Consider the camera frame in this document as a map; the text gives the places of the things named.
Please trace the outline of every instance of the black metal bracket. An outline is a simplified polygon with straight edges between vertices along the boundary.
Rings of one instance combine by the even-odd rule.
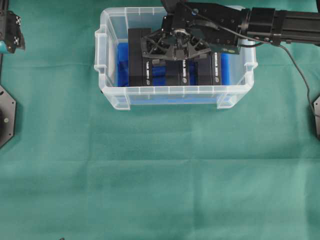
[[[15,134],[16,101],[0,86],[0,148]]]
[[[320,96],[318,97],[317,100],[314,101],[313,106],[314,106],[314,113],[317,115],[320,115]],[[316,136],[320,140],[320,117],[318,116],[315,117],[315,127],[316,127]]]

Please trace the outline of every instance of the black component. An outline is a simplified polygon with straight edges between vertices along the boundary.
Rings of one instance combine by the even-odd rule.
[[[180,62],[167,61],[165,67],[165,85],[179,86],[180,76]]]
[[[167,61],[165,69],[166,86],[189,86],[189,61]]]
[[[221,53],[196,60],[196,85],[222,85]]]
[[[320,44],[319,13],[259,7],[236,10],[179,0],[162,3],[168,15],[161,29],[141,41],[145,58],[182,61],[209,52],[239,54],[239,37],[225,29],[277,46],[281,42]]]
[[[320,96],[318,99],[313,103],[314,106],[314,113],[316,115],[320,115]],[[315,126],[316,126],[316,136],[320,140],[320,117],[315,117]]]
[[[141,52],[141,38],[150,33],[151,28],[128,30],[129,87],[152,86],[152,61]]]
[[[273,11],[269,8],[253,8],[252,15],[264,16],[256,21],[250,17],[244,34],[279,45],[286,43],[320,44],[320,14],[316,12]]]
[[[14,136],[16,101],[0,86],[0,148]]]
[[[9,53],[16,49],[25,49],[25,39],[20,30],[21,18],[12,11],[0,10],[0,41],[6,45]]]
[[[163,7],[168,14],[172,14],[176,10],[176,5],[179,2],[187,2],[188,0],[161,0]]]

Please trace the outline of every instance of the black mount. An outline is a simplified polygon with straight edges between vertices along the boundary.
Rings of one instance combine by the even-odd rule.
[[[320,45],[318,12],[258,7],[237,10],[215,3],[161,1],[168,14],[161,29],[141,39],[144,58],[182,61],[210,52],[239,54],[240,38],[217,24],[274,45],[281,42]]]
[[[9,1],[0,0],[0,12],[8,10]],[[0,22],[0,29],[5,26]],[[2,71],[3,54],[0,55],[0,78]],[[6,144],[15,134],[16,101],[0,85],[0,148]]]

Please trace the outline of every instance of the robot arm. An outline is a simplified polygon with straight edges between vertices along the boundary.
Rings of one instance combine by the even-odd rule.
[[[141,39],[144,58],[181,61],[210,52],[239,54],[241,37],[232,32],[276,46],[281,42],[320,45],[320,13],[161,1],[168,14],[161,29]]]

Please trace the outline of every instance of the blue foam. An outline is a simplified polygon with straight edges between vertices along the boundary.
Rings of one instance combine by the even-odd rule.
[[[117,55],[117,86],[127,87],[129,82],[129,64],[128,64],[128,43],[118,44]],[[221,75],[222,84],[230,84],[229,76],[229,57],[228,54],[221,55]],[[189,63],[190,85],[196,85],[196,65],[194,62]],[[153,67],[152,68],[152,84],[153,86],[166,85],[166,67]]]

